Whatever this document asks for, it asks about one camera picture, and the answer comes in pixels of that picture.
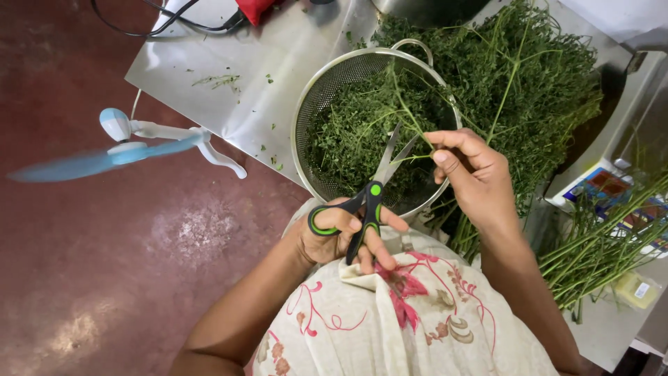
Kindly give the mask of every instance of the colander handle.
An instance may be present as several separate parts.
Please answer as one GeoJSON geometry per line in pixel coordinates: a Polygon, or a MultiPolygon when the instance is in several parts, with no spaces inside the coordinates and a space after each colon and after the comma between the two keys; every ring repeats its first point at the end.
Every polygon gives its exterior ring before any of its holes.
{"type": "Polygon", "coordinates": [[[434,55],[432,55],[432,51],[429,49],[429,47],[427,47],[426,44],[422,43],[421,41],[419,41],[417,39],[410,39],[410,38],[402,39],[402,40],[398,41],[397,43],[395,43],[392,46],[392,49],[393,50],[398,50],[399,47],[403,46],[404,44],[408,44],[408,43],[417,44],[418,46],[422,47],[422,49],[427,53],[427,64],[429,64],[429,66],[432,67],[432,68],[434,67],[434,55]]]}

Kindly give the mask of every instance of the fingernail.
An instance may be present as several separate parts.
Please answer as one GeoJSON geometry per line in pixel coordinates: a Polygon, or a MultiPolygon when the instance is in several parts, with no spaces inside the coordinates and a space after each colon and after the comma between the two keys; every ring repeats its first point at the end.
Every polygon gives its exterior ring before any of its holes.
{"type": "Polygon", "coordinates": [[[436,162],[445,162],[445,160],[448,158],[447,154],[445,152],[436,152],[434,153],[434,160],[436,162]]]}
{"type": "Polygon", "coordinates": [[[359,231],[359,229],[362,228],[362,223],[359,221],[357,218],[353,218],[350,220],[350,228],[359,231]]]}

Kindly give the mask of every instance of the hand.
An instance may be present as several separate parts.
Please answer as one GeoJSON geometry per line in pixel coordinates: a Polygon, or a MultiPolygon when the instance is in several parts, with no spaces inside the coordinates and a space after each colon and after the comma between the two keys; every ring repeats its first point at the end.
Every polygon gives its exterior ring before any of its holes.
{"type": "Polygon", "coordinates": [[[519,233],[506,157],[467,128],[424,135],[436,146],[434,180],[450,180],[457,203],[481,235],[519,233]]]}
{"type": "MultiPolygon", "coordinates": [[[[327,204],[336,205],[347,199],[346,197],[339,197],[327,204]]],[[[311,264],[325,264],[345,256],[353,234],[362,228],[362,222],[357,216],[338,207],[323,210],[313,219],[318,228],[336,227],[341,230],[341,233],[337,236],[315,235],[309,229],[307,220],[308,215],[305,215],[294,224],[293,228],[295,229],[294,231],[298,232],[297,248],[306,261],[311,264]]],[[[408,224],[386,207],[382,207],[380,210],[380,220],[397,231],[408,231],[408,224]]],[[[387,248],[385,248],[380,235],[372,228],[367,228],[364,234],[364,243],[359,247],[353,264],[359,263],[361,271],[364,274],[373,274],[374,256],[385,269],[392,270],[397,266],[396,261],[389,255],[387,248]]]]}

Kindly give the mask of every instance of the scissor blade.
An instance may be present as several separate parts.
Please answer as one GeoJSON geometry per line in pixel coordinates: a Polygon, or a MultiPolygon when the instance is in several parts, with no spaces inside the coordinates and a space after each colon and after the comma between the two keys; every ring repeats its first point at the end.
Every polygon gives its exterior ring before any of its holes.
{"type": "Polygon", "coordinates": [[[387,168],[389,167],[389,162],[392,159],[392,152],[394,152],[394,146],[396,146],[397,140],[399,139],[400,128],[401,128],[401,122],[397,122],[397,125],[394,127],[392,135],[390,136],[389,141],[387,142],[387,146],[385,147],[385,152],[383,153],[383,158],[381,158],[380,164],[378,164],[378,169],[376,170],[376,174],[374,174],[373,176],[373,180],[379,181],[383,184],[387,183],[387,179],[385,179],[385,174],[387,168]]]}
{"type": "Polygon", "coordinates": [[[411,138],[411,140],[408,141],[406,146],[403,147],[401,152],[392,160],[389,166],[387,166],[387,171],[385,172],[385,181],[383,182],[383,184],[387,183],[390,180],[390,178],[392,178],[392,175],[394,175],[394,173],[397,172],[397,169],[403,163],[402,159],[408,157],[408,153],[411,152],[411,149],[413,149],[413,145],[415,144],[415,142],[418,140],[419,137],[420,137],[419,134],[413,136],[413,138],[411,138]]]}

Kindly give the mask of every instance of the person's right hand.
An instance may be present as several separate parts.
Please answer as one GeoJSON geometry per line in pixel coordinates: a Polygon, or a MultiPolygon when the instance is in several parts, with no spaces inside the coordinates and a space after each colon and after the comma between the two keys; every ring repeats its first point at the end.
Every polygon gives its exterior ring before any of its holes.
{"type": "Polygon", "coordinates": [[[432,154],[436,183],[450,180],[457,203],[481,235],[519,232],[506,157],[467,128],[424,136],[436,147],[432,154]]]}

